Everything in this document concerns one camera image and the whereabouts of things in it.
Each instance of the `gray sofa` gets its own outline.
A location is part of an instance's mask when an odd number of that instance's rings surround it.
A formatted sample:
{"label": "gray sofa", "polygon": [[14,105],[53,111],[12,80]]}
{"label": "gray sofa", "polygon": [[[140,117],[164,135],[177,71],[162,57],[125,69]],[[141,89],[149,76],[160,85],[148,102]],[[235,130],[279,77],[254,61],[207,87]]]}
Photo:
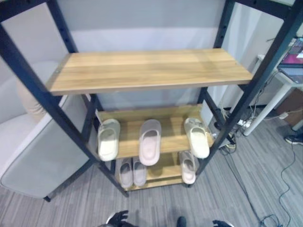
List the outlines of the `gray sofa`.
{"label": "gray sofa", "polygon": [[[41,78],[48,78],[56,62],[34,64]],[[46,114],[38,123],[26,113],[16,91],[16,78],[0,85],[0,185],[9,190],[44,198],[87,161],[59,125]],[[86,107],[81,96],[63,96],[59,106],[81,131]],[[96,149],[92,129],[89,146]]]}

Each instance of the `gray wall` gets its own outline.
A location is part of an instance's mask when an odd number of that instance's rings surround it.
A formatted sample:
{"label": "gray wall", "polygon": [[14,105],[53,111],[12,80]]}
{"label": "gray wall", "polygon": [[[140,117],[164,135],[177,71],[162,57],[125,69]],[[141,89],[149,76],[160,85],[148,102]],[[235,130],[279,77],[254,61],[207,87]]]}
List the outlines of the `gray wall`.
{"label": "gray wall", "polygon": [[[169,50],[212,48],[223,0],[58,0],[64,18],[80,52],[116,50]],[[236,4],[223,43],[237,61],[250,69],[258,53],[264,53],[277,33],[265,22],[266,15]],[[3,22],[21,52],[30,62],[60,61],[67,53],[45,4]],[[0,81],[7,77],[0,59]],[[210,87],[217,104],[231,106],[236,86]],[[198,89],[114,92],[99,94],[106,109],[195,103]],[[212,117],[203,108],[206,122]]]}

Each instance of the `slipper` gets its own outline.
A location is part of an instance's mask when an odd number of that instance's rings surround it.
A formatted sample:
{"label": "slipper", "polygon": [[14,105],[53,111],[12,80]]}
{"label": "slipper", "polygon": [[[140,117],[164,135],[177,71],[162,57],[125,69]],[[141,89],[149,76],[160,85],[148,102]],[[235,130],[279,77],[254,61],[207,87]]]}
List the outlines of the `slipper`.
{"label": "slipper", "polygon": [[116,160],[116,177],[123,188],[133,185],[132,158],[119,158]]}
{"label": "slipper", "polygon": [[144,122],[140,128],[139,159],[145,166],[156,164],[160,158],[161,123],[155,119]]}
{"label": "slipper", "polygon": [[115,119],[102,122],[98,128],[98,155],[102,161],[114,160],[118,155],[120,123]]}
{"label": "slipper", "polygon": [[143,165],[138,157],[133,157],[134,184],[138,187],[146,182],[146,166]]}
{"label": "slipper", "polygon": [[179,159],[184,183],[193,184],[196,181],[197,159],[189,151],[179,152]]}
{"label": "slipper", "polygon": [[203,123],[196,118],[187,118],[184,122],[184,128],[193,155],[197,158],[207,158],[209,146]]}

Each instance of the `shoe rack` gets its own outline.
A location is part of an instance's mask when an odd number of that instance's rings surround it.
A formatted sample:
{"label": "shoe rack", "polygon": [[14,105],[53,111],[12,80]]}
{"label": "shoe rack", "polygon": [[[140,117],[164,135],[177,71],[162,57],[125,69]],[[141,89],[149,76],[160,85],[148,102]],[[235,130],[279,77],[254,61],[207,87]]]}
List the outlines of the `shoe rack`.
{"label": "shoe rack", "polygon": [[[133,186],[127,191],[182,183],[181,167],[178,152],[190,150],[190,145],[184,130],[184,121],[200,117],[202,105],[174,106],[128,111],[102,111],[99,118],[104,121],[114,118],[120,122],[119,152],[117,158],[135,157],[139,154],[139,132],[141,125],[148,119],[160,121],[162,134],[160,159],[147,167],[147,182],[142,187]],[[213,144],[211,133],[206,128],[209,146]]]}
{"label": "shoe rack", "polygon": [[[102,162],[95,151],[87,146],[92,122],[97,109],[102,119],[113,117],[122,123],[120,132],[119,157],[133,157],[138,153],[139,128],[147,118],[155,118],[162,124],[161,156],[155,166],[148,170],[148,182],[143,188],[180,183],[180,171],[177,151],[189,149],[183,129],[186,117],[200,118],[201,106],[183,106],[152,110],[104,112],[96,93],[115,91],[135,91],[151,89],[173,89],[198,87],[198,104],[206,103],[221,128],[220,134],[212,144],[210,155],[199,160],[196,175],[199,176],[211,158],[215,155],[225,138],[249,103],[263,88],[272,69],[288,48],[292,38],[302,24],[303,1],[295,0],[293,5],[272,0],[226,0],[222,10],[214,49],[173,50],[173,51],[137,51],[137,52],[92,52],[77,53],[72,36],[61,13],[57,0],[39,1],[0,1],[0,22],[21,12],[46,3],[58,32],[70,54],[66,55],[53,76],[44,85],[22,56],[9,34],[0,24],[0,55],[21,82],[28,88],[36,100],[58,123],[71,140],[89,157],[89,161],[74,173],[76,178],[92,164],[104,173],[111,183],[126,197],[128,192],[116,180],[114,174]],[[252,76],[225,50],[221,49],[228,25],[232,19],[235,4],[268,13],[284,22],[272,42],[265,58],[255,75]],[[208,86],[238,85],[243,91],[228,121],[225,121],[211,96]],[[90,94],[87,115],[82,130],[78,130],[65,112],[58,106],[60,96],[71,94]]]}

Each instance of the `power strip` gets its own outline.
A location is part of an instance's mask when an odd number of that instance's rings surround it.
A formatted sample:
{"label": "power strip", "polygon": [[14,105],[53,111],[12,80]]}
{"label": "power strip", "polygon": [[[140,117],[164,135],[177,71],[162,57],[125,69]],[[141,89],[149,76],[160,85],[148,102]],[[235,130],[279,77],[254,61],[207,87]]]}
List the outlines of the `power strip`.
{"label": "power strip", "polygon": [[244,128],[248,128],[250,127],[250,124],[251,124],[251,120],[248,120],[248,121],[243,121],[243,120],[239,120],[238,123],[237,123],[239,126],[242,126]]}

